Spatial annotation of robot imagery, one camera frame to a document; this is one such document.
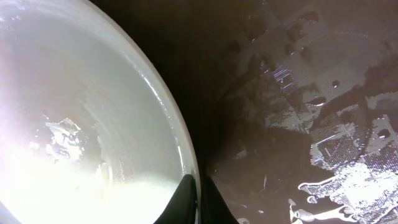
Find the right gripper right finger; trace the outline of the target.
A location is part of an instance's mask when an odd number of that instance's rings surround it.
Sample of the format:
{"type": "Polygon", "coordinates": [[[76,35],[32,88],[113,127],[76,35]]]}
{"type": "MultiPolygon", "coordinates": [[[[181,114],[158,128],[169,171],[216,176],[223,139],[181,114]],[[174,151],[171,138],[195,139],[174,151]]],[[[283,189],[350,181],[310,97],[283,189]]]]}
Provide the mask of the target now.
{"type": "Polygon", "coordinates": [[[210,176],[201,182],[201,223],[238,224],[210,176]]]}

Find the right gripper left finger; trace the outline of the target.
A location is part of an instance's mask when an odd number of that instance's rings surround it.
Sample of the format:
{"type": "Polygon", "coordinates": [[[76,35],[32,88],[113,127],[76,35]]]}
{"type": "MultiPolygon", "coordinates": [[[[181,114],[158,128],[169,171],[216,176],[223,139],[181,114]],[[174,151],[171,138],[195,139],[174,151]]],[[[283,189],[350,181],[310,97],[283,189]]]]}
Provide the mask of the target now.
{"type": "Polygon", "coordinates": [[[166,208],[154,224],[194,224],[197,209],[196,182],[192,175],[183,176],[166,208]]]}

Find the pale green plate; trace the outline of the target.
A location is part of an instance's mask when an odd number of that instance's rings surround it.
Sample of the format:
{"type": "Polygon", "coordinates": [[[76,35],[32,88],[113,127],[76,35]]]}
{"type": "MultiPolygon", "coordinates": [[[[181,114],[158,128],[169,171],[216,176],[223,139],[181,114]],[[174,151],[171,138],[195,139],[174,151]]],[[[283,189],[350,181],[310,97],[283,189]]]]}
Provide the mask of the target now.
{"type": "Polygon", "coordinates": [[[153,64],[89,1],[1,2],[1,222],[154,223],[198,166],[153,64]]]}

